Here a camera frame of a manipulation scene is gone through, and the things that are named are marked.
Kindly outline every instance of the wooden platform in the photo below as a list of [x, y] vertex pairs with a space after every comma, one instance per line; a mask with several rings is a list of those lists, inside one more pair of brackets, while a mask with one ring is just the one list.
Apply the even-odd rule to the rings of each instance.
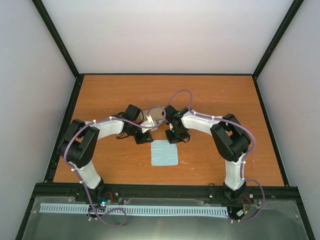
[[[263, 186], [284, 185], [251, 76], [86, 75], [72, 119], [105, 119], [124, 111], [128, 104], [142, 110], [166, 106], [172, 94], [181, 89], [193, 92], [192, 108], [197, 112], [215, 116], [234, 114], [255, 135], [257, 146], [246, 160], [246, 178], [256, 179]], [[189, 99], [187, 92], [180, 93], [172, 105], [182, 109]], [[168, 128], [161, 125], [151, 133], [153, 139], [165, 140]], [[104, 182], [111, 184], [222, 185], [225, 161], [218, 154], [212, 136], [195, 130], [189, 133], [190, 142], [177, 144], [176, 166], [152, 166], [149, 143], [137, 145], [133, 137], [116, 139], [116, 136], [98, 141], [93, 164]], [[78, 181], [60, 160], [54, 182]]]

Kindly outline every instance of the robotic arm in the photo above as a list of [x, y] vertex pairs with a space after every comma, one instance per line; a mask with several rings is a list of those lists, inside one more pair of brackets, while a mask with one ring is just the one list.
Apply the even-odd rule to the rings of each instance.
[[[186, 142], [185, 139], [190, 138], [189, 129], [212, 135], [219, 154], [225, 160], [224, 194], [230, 200], [236, 199], [246, 186], [243, 177], [244, 163], [242, 159], [251, 143], [250, 137], [244, 130], [222, 121], [225, 119], [239, 123], [236, 117], [228, 114], [217, 118], [197, 113], [194, 110], [189, 111], [188, 108], [178, 111], [171, 105], [168, 105], [164, 110], [165, 119], [170, 125], [170, 129], [166, 130], [165, 133], [171, 144]], [[80, 182], [85, 183], [91, 189], [92, 194], [100, 196], [104, 184], [103, 179], [98, 175], [92, 163], [97, 140], [113, 134], [126, 133], [128, 136], [133, 136], [137, 144], [153, 141], [150, 129], [144, 128], [154, 127], [151, 131], [157, 129], [155, 127], [156, 123], [150, 116], [147, 116], [147, 121], [140, 124], [142, 127], [137, 127], [122, 120], [136, 121], [140, 111], [139, 108], [129, 105], [122, 115], [115, 114], [107, 120], [94, 122], [78, 136], [78, 138], [82, 139], [81, 142], [75, 140], [71, 143], [65, 161], [71, 165], [72, 171], [77, 173], [81, 179]], [[75, 134], [86, 124], [88, 123], [79, 119], [72, 121], [58, 145], [58, 153], [61, 156], [65, 154], [67, 145]]]
[[178, 111], [171, 105], [165, 108], [165, 112], [166, 120], [170, 124], [170, 130], [165, 133], [171, 144], [185, 142], [184, 139], [190, 137], [189, 129], [212, 135], [216, 148], [225, 161], [224, 194], [230, 200], [236, 199], [246, 186], [242, 159], [251, 143], [244, 130], [223, 121], [225, 119], [239, 124], [237, 118], [232, 114], [214, 117], [194, 110], [189, 111], [188, 108]]
[[[153, 127], [156, 123], [150, 116], [147, 117], [147, 121], [142, 122], [140, 125], [142, 128], [134, 126], [124, 120], [136, 121], [140, 114], [140, 109], [136, 106], [129, 105], [124, 113], [121, 115], [115, 114], [108, 119], [101, 122], [95, 121], [94, 124], [87, 127], [78, 136], [82, 139], [81, 142], [75, 140], [70, 145], [67, 151], [65, 161], [72, 167], [72, 171], [77, 174], [80, 179], [80, 183], [85, 183], [86, 186], [91, 189], [91, 193], [99, 196], [103, 191], [103, 179], [96, 172], [96, 169], [92, 163], [96, 143], [99, 139], [105, 138], [114, 134], [126, 133], [128, 136], [133, 136], [136, 144], [150, 143], [153, 141], [149, 132], [149, 128]], [[70, 126], [66, 130], [63, 138], [58, 145], [58, 154], [64, 156], [68, 144], [75, 136], [75, 134], [82, 129], [88, 122], [75, 119], [71, 122]]]

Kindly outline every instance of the white wall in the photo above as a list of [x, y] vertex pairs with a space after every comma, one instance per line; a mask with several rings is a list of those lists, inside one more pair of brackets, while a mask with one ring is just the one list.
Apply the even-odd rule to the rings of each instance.
[[31, 1], [0, 1], [0, 235], [42, 182], [74, 77]]
[[293, 0], [44, 0], [81, 73], [254, 72]]
[[304, 1], [258, 78], [289, 182], [320, 239], [320, 1]]

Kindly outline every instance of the black metal frame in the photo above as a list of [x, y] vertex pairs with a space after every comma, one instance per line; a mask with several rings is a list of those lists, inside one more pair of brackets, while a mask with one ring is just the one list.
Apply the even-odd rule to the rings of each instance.
[[[263, 57], [261, 58], [259, 64], [257, 65], [253, 74], [229, 74], [229, 73], [221, 73], [221, 74], [189, 74], [189, 73], [97, 73], [97, 74], [106, 74], [106, 75], [196, 75], [196, 76], [206, 76], [206, 75], [227, 75], [227, 76], [252, 76], [254, 86], [256, 89], [256, 93], [258, 99], [260, 101], [261, 109], [264, 115], [264, 119], [269, 131], [269, 135], [271, 138], [272, 146], [276, 155], [276, 159], [279, 165], [279, 169], [281, 172], [281, 176], [283, 179], [284, 187], [277, 186], [264, 186], [264, 192], [266, 199], [278, 199], [278, 200], [294, 200], [297, 203], [301, 218], [304, 223], [304, 227], [307, 231], [307, 235], [309, 239], [315, 239], [313, 234], [311, 225], [309, 223], [303, 202], [301, 200], [299, 191], [297, 187], [291, 187], [289, 185], [289, 181], [284, 169], [283, 162], [281, 160], [281, 156], [277, 147], [277, 143], [275, 140], [275, 136], [272, 131], [272, 127], [270, 125], [270, 121], [268, 118], [268, 114], [259, 90], [257, 79], [262, 72], [264, 66], [269, 60], [271, 54], [275, 50], [277, 44], [280, 39], [284, 35], [286, 29], [294, 18], [295, 14], [299, 10], [301, 4], [304, 0], [294, 0], [287, 11], [283, 21], [281, 22], [278, 30], [276, 31], [272, 41], [267, 47]], [[88, 201], [85, 195], [85, 191], [83, 186], [79, 183], [54, 183], [53, 179], [55, 176], [55, 172], [57, 169], [58, 161], [60, 159], [57, 154], [57, 146], [60, 138], [66, 131], [68, 125], [71, 122], [71, 118], [77, 103], [78, 95], [82, 86], [82, 82], [84, 80], [84, 76], [86, 74], [79, 74], [71, 56], [69, 55], [66, 46], [64, 45], [57, 29], [54, 26], [44, 4], [41, 0], [32, 0], [36, 9], [38, 10], [41, 18], [43, 19], [45, 25], [47, 26], [52, 38], [57, 44], [61, 54], [63, 55], [66, 63], [68, 64], [71, 72], [75, 77], [74, 87], [70, 96], [69, 103], [67, 105], [63, 121], [58, 133], [57, 141], [55, 143], [53, 153], [49, 162], [49, 166], [47, 168], [47, 172], [44, 178], [43, 183], [37, 183], [34, 187], [30, 202], [26, 209], [24, 218], [22, 220], [20, 229], [16, 236], [16, 239], [22, 239], [31, 209], [34, 204], [34, 200], [39, 196], [66, 196], [66, 197], [75, 197], [78, 201]], [[197, 199], [202, 200], [204, 202], [212, 203], [212, 204], [221, 204], [226, 207], [237, 207], [240, 205], [239, 202], [229, 203], [224, 198], [217, 197], [217, 193], [222, 191], [222, 186], [182, 186], [182, 185], [140, 185], [140, 184], [105, 184], [105, 188], [109, 189], [113, 193], [118, 193], [118, 196], [115, 197], [115, 200], [119, 199], [128, 199], [128, 198], [180, 198], [180, 199]], [[261, 191], [258, 187], [247, 186], [246, 193], [252, 193], [256, 199], [262, 197]]]
[[[222, 186], [194, 186], [194, 185], [145, 185], [145, 184], [105, 184], [108, 191], [114, 193], [116, 202], [127, 200], [130, 198], [148, 198], [148, 199], [195, 199], [204, 203], [220, 204], [227, 207], [228, 210], [240, 207], [240, 202], [230, 203], [224, 198], [219, 197], [219, 193], [223, 191]], [[295, 201], [304, 223], [307, 236], [310, 240], [314, 240], [315, 236], [311, 229], [300, 193], [297, 187], [279, 187], [265, 186], [263, 187], [266, 200], [291, 200]], [[253, 194], [254, 199], [261, 199], [262, 193], [257, 186], [247, 186], [245, 194]], [[20, 229], [16, 236], [16, 240], [23, 237], [34, 201], [36, 197], [75, 197], [76, 201], [88, 202], [83, 185], [80, 183], [37, 183], [34, 187], [29, 205], [22, 220]]]

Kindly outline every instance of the blue towel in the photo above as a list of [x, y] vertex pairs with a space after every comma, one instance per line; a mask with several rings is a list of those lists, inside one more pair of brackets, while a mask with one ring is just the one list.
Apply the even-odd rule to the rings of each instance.
[[178, 165], [178, 149], [176, 144], [170, 144], [168, 140], [155, 140], [151, 143], [152, 166]]

